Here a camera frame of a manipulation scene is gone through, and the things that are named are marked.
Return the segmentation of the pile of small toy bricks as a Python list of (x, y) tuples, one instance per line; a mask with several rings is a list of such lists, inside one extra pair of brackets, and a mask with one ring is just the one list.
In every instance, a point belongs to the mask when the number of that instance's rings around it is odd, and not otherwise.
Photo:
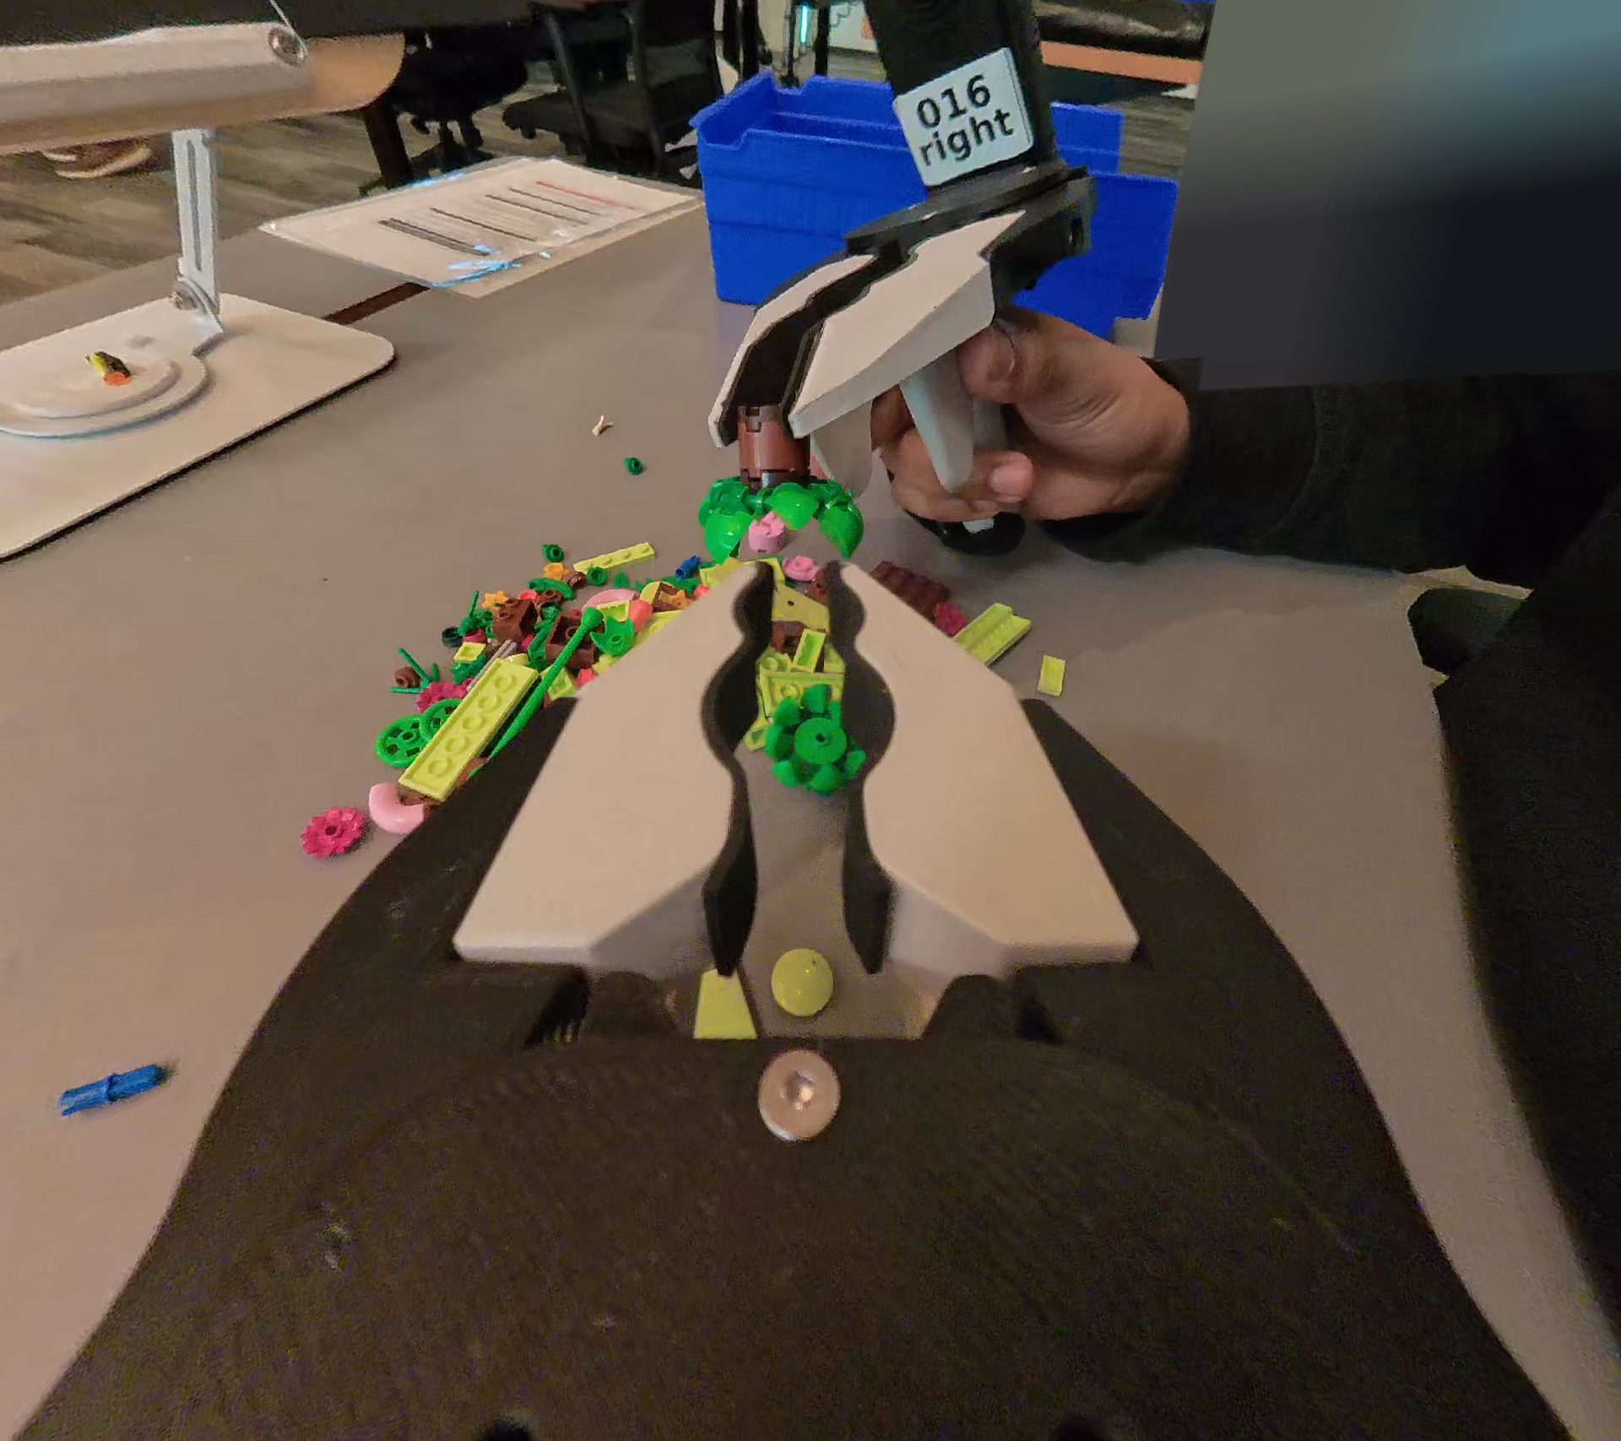
[[(475, 963), (462, 958), (455, 947), (456, 930), (558, 741), (566, 709), (593, 695), (595, 687), (624, 660), (644, 650), (679, 619), (681, 611), (700, 602), (747, 564), (772, 569), (776, 596), (771, 643), (757, 661), (757, 722), (740, 746), (760, 889), (738, 968), (725, 975), (708, 965), (678, 979), (657, 980), (635, 972), (576, 965)], [(830, 564), (825, 572), (825, 601), (813, 601), (811, 619), (798, 621), (799, 641), (811, 646), (809, 655), (786, 653), (776, 643), (776, 631), (784, 623), (779, 607), (787, 602), (792, 582), (781, 565), (769, 560), (735, 560), (711, 569), (703, 580), (705, 594), (695, 597), (683, 592), (679, 606), (673, 587), (654, 582), (652, 599), (641, 596), (651, 604), (647, 609), (627, 619), (603, 616), (602, 626), (581, 643), (558, 678), (544, 709), (512, 741), (504, 741), (522, 700), (451, 796), (436, 803), (426, 822), (375, 867), (374, 877), (391, 923), (399, 930), (408, 925), (428, 930), (424, 953), (431, 972), (446, 982), (463, 982), (485, 972), (494, 984), (507, 989), (517, 987), (526, 972), (559, 972), (576, 989), (566, 992), (565, 1012), (546, 1014), (541, 1021), (548, 1028), (561, 1028), (566, 1039), (585, 1034), (588, 995), (603, 997), (610, 989), (629, 992), (634, 989), (632, 979), (654, 995), (657, 1011), (668, 1012), (700, 1039), (786, 1038), (792, 1046), (809, 1046), (841, 1034), (912, 1038), (923, 1031), (928, 1019), (848, 1016), (874, 1002), (865, 994), (862, 967), (843, 923), (845, 823), (855, 785), (836, 796), (818, 798), (776, 779), (762, 752), (765, 724), (782, 698), (826, 682), (843, 702), (845, 661), (831, 643), (828, 601), (835, 564), (843, 562)], [(487, 606), (478, 606), (470, 619), (483, 621), (482, 639), (475, 651), (456, 655), (455, 680), (440, 683), (440, 695), (428, 705), (446, 697), (463, 698), (490, 663), (509, 655), (527, 656), (541, 677), (576, 629), (586, 601), (595, 596), (566, 597), (566, 575), (559, 569), (522, 596), (492, 597)]]

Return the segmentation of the white desk lamp stand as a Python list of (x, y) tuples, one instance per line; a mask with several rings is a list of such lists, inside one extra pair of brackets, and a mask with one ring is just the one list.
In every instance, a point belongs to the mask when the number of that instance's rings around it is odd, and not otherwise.
[[(4, 155), (50, 140), (171, 135), (173, 287), (2, 354), (2, 557), (11, 560), (382, 373), (394, 346), (223, 292), (215, 130), (370, 105), (399, 34), (289, 25), (156, 29), (2, 51)], [(132, 385), (87, 363), (109, 351)]]

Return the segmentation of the lime ridged toy brick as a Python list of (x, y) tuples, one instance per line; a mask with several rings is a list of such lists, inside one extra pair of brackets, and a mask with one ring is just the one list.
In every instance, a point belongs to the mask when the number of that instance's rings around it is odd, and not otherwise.
[(1031, 629), (1032, 621), (1024, 614), (1007, 602), (993, 602), (953, 633), (951, 639), (978, 663), (993, 666), (1019, 646)]

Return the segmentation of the green leaf cluster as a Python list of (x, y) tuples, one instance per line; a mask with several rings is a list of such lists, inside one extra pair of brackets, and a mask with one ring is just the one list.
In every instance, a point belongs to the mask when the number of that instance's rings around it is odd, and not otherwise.
[(776, 705), (765, 724), (762, 752), (776, 779), (818, 798), (853, 786), (868, 766), (868, 751), (853, 741), (841, 697), (826, 682)]

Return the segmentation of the blue plastic bin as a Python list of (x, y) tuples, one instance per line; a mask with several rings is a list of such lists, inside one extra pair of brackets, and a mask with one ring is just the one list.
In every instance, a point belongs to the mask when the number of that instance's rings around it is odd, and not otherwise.
[[(1110, 337), (1147, 319), (1162, 294), (1179, 189), (1120, 167), (1120, 111), (1058, 103), (1061, 152), (1095, 179), (1088, 251), (1019, 299)], [(890, 88), (814, 76), (798, 89), (771, 74), (701, 111), (701, 187), (720, 300), (764, 305), (789, 280), (841, 255), (862, 226), (923, 202)]]

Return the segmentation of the laminated paper sheet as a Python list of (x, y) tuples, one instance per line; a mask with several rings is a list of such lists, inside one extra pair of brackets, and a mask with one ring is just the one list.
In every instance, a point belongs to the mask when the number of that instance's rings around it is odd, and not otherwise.
[(261, 229), (424, 290), (483, 299), (701, 207), (695, 189), (509, 157)]

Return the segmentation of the blue toy pin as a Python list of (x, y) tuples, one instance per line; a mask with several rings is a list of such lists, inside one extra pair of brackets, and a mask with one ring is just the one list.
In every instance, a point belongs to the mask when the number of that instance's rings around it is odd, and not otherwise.
[(92, 1114), (164, 1087), (171, 1070), (164, 1063), (136, 1066), (66, 1088), (56, 1100), (63, 1119)]

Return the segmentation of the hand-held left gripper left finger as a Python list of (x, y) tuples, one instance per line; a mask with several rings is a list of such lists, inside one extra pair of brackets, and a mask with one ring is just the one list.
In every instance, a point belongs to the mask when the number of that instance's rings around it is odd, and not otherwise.
[(769, 565), (737, 569), (566, 709), (458, 926), (462, 958), (738, 968), (760, 887), (740, 747), (774, 596)]

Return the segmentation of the person's right hand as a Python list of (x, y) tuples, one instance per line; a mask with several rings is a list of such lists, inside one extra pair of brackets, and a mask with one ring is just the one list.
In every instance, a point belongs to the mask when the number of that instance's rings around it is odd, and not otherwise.
[(894, 499), (917, 518), (1135, 515), (1179, 479), (1189, 405), (1144, 358), (1063, 319), (1014, 310), (958, 346), (953, 359), (968, 396), (1000, 412), (1009, 442), (980, 450), (963, 489), (951, 493), (902, 395), (882, 396), (870, 415), (872, 447)]

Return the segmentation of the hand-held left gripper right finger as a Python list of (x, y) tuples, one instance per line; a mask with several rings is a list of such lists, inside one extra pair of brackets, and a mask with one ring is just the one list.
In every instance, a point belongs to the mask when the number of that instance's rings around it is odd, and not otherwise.
[(853, 564), (828, 572), (843, 719), (865, 763), (843, 923), (870, 1006), (928, 1019), (956, 980), (1123, 965), (1140, 947), (1015, 688)]

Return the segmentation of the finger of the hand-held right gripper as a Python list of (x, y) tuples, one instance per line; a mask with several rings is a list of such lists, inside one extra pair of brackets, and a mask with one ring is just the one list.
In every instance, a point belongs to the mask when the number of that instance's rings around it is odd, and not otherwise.
[(993, 324), (997, 295), (988, 250), (1017, 211), (923, 241), (906, 263), (821, 322), (789, 412), (823, 471), (853, 494), (874, 474), (874, 403), (901, 390), (938, 481), (961, 493), (978, 452), (1004, 450), (1000, 412), (970, 398), (956, 351)]
[(798, 432), (792, 423), (809, 388), (806, 378), (826, 322), (857, 305), (872, 287), (902, 275), (914, 258), (914, 251), (833, 256), (792, 278), (762, 305), (706, 418), (713, 445), (738, 445), (740, 412), (760, 407), (777, 407), (789, 434), (809, 444), (816, 430)]

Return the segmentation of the long wide lime plate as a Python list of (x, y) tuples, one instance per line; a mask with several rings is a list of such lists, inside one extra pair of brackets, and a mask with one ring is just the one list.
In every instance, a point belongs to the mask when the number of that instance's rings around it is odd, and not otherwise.
[(538, 682), (539, 673), (524, 655), (490, 663), (456, 702), (450, 717), (399, 776), (397, 788), (424, 801), (445, 803), (470, 774), (487, 746), (505, 729), (511, 715)]

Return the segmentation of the green toy stem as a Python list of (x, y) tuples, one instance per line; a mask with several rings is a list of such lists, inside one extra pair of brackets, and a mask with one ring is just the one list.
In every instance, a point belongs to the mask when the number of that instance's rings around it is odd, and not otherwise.
[(544, 707), (553, 688), (558, 683), (558, 678), (568, 670), (571, 660), (581, 648), (583, 641), (588, 641), (595, 631), (602, 626), (603, 616), (602, 611), (595, 607), (586, 607), (578, 621), (576, 629), (568, 641), (558, 651), (558, 656), (551, 660), (541, 671), (534, 690), (526, 698), (524, 705), (514, 715), (511, 727), (507, 729), (505, 741), (512, 741)]

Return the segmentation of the green leafy brick plant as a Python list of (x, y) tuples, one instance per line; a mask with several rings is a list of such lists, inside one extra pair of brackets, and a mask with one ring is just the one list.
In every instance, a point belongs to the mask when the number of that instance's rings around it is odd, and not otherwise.
[(720, 565), (749, 550), (749, 526), (764, 511), (779, 515), (787, 535), (816, 526), (841, 560), (852, 560), (867, 533), (855, 494), (816, 471), (809, 444), (791, 435), (777, 407), (745, 408), (738, 425), (738, 472), (715, 481), (700, 499), (708, 562)]

